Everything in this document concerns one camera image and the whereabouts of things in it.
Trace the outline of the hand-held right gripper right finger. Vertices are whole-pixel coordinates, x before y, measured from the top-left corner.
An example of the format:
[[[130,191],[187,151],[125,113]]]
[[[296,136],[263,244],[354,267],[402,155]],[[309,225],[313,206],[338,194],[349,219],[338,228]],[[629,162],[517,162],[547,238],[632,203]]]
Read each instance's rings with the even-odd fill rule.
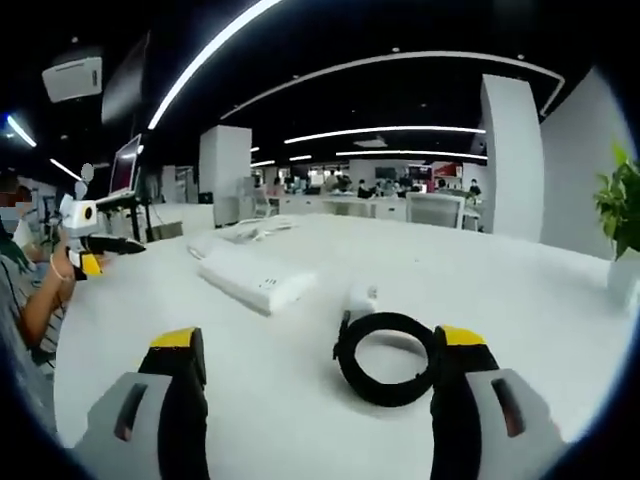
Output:
[[[541,479],[566,452],[545,399],[482,336],[435,329],[433,479]]]

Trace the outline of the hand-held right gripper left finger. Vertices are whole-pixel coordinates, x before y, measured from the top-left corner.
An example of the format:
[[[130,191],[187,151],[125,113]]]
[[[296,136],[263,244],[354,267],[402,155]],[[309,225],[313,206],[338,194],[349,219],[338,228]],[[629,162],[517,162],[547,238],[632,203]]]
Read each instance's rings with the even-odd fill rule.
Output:
[[[207,479],[205,386],[202,331],[157,337],[91,407],[75,457],[94,479]]]

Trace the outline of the person's left hand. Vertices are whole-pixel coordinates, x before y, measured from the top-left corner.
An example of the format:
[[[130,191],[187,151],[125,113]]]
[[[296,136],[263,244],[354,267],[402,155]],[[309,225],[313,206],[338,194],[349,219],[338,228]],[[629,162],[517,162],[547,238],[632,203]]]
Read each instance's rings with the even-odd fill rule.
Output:
[[[50,267],[61,280],[71,281],[75,279],[74,265],[68,258],[67,245],[64,240],[60,240],[53,250]]]

